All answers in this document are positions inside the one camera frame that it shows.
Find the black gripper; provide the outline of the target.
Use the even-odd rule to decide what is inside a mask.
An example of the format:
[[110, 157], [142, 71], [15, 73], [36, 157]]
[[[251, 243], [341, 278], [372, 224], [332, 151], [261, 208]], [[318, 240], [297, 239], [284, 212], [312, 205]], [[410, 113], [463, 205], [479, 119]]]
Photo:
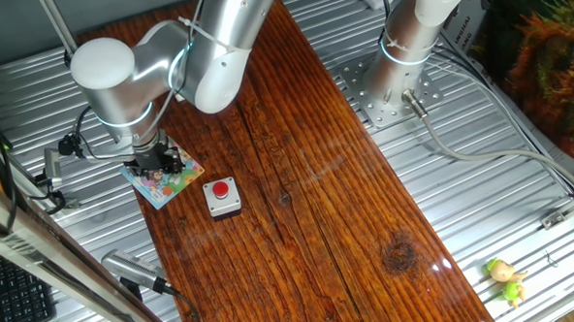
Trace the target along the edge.
[[133, 159], [125, 161], [124, 166], [140, 177], [151, 177], [158, 171], [167, 175], [181, 174], [186, 169], [179, 149], [170, 147], [166, 136], [160, 136], [157, 143], [148, 149], [135, 148]]

